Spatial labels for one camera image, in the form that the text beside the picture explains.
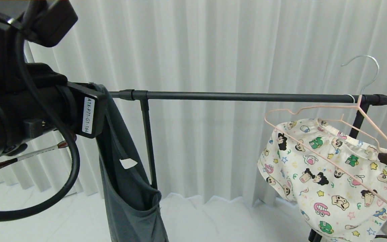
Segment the curtain fold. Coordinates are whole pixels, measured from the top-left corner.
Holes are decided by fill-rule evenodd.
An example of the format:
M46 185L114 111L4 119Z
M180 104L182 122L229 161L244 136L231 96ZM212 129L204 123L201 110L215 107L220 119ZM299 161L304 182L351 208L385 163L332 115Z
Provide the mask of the curtain fold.
M30 43L29 62L47 63L72 82L95 82L109 90L262 92L387 95L387 1L92 1L72 0L78 22L54 48ZM138 101L116 101L142 160L147 152ZM297 110L308 103L151 100L150 116L158 188L248 204L261 198L265 182L256 161L272 129L264 113ZM296 117L275 113L270 121L323 117L353 122L355 113L306 110ZM387 106L368 115L387 135ZM342 131L349 128L333 124ZM364 131L377 132L365 123ZM363 135L366 142L373 142ZM49 133L29 150L57 143ZM387 148L378 137L382 147ZM71 193L102 194L98 150L80 138L80 175ZM67 150L53 151L0 171L0 183L59 190L71 167Z

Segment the rack leg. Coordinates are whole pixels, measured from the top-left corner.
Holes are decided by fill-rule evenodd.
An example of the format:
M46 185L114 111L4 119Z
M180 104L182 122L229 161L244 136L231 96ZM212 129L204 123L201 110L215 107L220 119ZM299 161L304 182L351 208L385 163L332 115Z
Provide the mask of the rack leg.
M364 110L365 113L368 112L368 108L370 108L370 104L368 103L361 103L361 109ZM353 121L353 126L357 128L361 128L362 122L364 122L364 116L360 112L356 112L355 120ZM358 137L359 131L356 129L350 130L349 136L353 139L356 139ZM314 230L310 230L310 235L308 236L308 240L310 242L320 242L322 239L322 236Z
M141 112L143 113L144 133L146 134L147 156L149 158L150 175L152 177L152 188L158 189L156 180L155 155L153 153L152 129L150 128L149 100L143 98L140 100Z

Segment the clothing rack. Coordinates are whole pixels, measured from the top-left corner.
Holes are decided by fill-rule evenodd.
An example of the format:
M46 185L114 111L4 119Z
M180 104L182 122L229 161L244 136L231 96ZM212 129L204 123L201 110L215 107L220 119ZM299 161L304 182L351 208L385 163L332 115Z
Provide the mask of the clothing rack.
M152 130L149 116L149 100L212 100L212 101L251 101L251 102L294 102L294 103L356 103L358 95L329 95L329 94L269 94L269 93L232 93L232 92L152 92L146 90L127 89L110 92L113 98L124 100L139 100L143 113L144 133L146 136L147 156L149 159L152 187L157 189L155 156L153 153ZM362 95L361 109L367 113L370 106L387 105L387 95ZM361 128L364 116L358 111L353 126ZM353 129L349 136L356 138L359 131ZM322 236L311 230L308 240L320 242Z

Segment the white cartoon print shorts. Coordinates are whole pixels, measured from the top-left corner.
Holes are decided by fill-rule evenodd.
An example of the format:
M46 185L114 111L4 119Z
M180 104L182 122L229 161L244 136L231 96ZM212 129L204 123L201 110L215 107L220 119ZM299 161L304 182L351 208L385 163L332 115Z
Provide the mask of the white cartoon print shorts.
M320 119L279 124L258 160L264 179L319 234L332 242L374 239L387 220L387 204L359 182L301 145L311 147L387 199L387 165L373 145L350 138Z

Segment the white marble floor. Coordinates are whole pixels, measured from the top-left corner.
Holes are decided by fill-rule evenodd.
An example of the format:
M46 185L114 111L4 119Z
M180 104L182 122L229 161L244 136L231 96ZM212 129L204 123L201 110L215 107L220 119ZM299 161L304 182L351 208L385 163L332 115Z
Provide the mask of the white marble floor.
M26 208L54 194L0 184L0 210ZM200 196L184 199L170 194L161 201L171 242L307 242L310 231L298 208L284 200L276 207L258 201L247 207L241 198ZM52 208L26 219L0 223L0 242L109 242L104 201L100 195L74 194Z

